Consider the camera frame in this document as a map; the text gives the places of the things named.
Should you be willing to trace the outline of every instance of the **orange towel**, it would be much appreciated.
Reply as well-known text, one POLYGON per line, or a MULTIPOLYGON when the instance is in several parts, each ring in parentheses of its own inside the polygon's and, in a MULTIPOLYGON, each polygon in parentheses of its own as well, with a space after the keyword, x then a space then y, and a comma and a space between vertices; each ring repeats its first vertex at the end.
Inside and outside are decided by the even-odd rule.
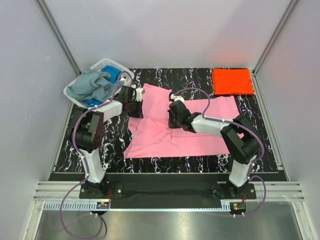
POLYGON ((220 69, 212 71, 215 95, 253 95, 249 69, 220 69))

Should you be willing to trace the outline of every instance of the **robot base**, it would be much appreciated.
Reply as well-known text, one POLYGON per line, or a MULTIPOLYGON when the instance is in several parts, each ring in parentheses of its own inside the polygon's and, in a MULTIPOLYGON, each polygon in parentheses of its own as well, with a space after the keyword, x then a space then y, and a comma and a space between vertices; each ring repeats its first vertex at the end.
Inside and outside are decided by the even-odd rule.
POLYGON ((242 187, 235 187, 231 182, 211 184, 212 198, 221 199, 257 199, 255 186, 252 183, 246 183, 242 187))
POLYGON ((80 199, 109 199, 108 191, 111 190, 112 199, 121 199, 123 194, 122 183, 109 184, 106 176, 100 183, 92 183, 86 181, 81 185, 79 198, 80 199))

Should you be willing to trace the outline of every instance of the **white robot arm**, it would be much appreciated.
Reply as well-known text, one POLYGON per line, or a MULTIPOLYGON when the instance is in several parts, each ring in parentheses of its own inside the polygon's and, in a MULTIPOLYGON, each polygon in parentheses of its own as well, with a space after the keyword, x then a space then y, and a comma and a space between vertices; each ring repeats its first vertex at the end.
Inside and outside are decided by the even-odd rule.
POLYGON ((225 191, 216 191, 217 198, 227 196, 235 197, 248 183, 248 172, 252 161, 256 159, 257 153, 261 150, 260 144, 255 137, 241 127, 245 127, 259 136, 252 123, 244 116, 237 116, 234 119, 221 119, 212 121, 205 119, 200 112, 190 113, 181 97, 174 97, 174 102, 169 105, 169 128, 182 128, 192 133, 207 133, 224 139, 224 142, 234 159, 229 183, 225 191))
MULTIPOLYGON (((103 196, 107 192, 107 186, 103 181, 105 171, 101 166, 99 156, 99 147, 103 140, 104 122, 122 113, 127 113, 133 118, 143 118, 142 95, 144 92, 143 88, 136 88, 135 85, 122 86, 120 92, 114 96, 111 103, 88 113, 81 120, 76 130, 75 141, 78 148, 83 152, 88 166, 88 168, 84 167, 85 174, 88 176, 85 185, 94 196, 103 196)), ((68 137, 71 141, 76 122, 86 110, 87 108, 78 107, 73 114, 68 129, 68 137)), ((84 157, 81 158, 81 161, 83 166, 86 166, 84 157)))

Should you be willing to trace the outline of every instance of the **black marble mat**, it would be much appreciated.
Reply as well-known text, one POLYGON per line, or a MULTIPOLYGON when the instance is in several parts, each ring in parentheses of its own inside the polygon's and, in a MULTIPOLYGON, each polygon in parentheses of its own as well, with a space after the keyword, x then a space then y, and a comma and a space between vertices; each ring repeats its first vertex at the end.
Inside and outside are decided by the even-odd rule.
MULTIPOLYGON (((151 68, 133 69, 134 82, 172 89, 200 88, 213 96, 212 68, 151 68)), ((199 91, 185 91, 186 100, 204 99, 199 91)), ((265 155, 255 164, 255 172, 277 172, 277 164, 269 142, 264 121, 255 96, 236 95, 235 102, 240 114, 251 120, 263 137, 265 155)), ((131 141, 126 115, 115 116, 104 124, 104 138, 99 149, 101 164, 107 173, 221 173, 228 172, 232 158, 229 155, 191 157, 124 158, 123 152, 131 141)), ((84 172, 80 158, 72 143, 65 137, 54 172, 84 172)))

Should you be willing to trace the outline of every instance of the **pink t-shirt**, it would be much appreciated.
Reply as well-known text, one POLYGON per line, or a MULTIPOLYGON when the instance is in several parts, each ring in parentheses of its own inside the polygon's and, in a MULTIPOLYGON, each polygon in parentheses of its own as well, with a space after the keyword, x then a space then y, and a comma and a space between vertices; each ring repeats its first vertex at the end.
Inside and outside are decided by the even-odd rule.
MULTIPOLYGON (((221 137, 192 133, 182 128, 170 129, 168 110, 171 90, 146 83, 143 88, 143 119, 129 118, 128 128, 134 136, 124 151, 125 158, 191 157, 229 153, 221 137)), ((184 104, 191 113, 202 113, 208 100, 186 100, 184 104)), ((221 96, 210 100, 205 115, 233 119, 239 115, 239 111, 233 96, 221 96)))

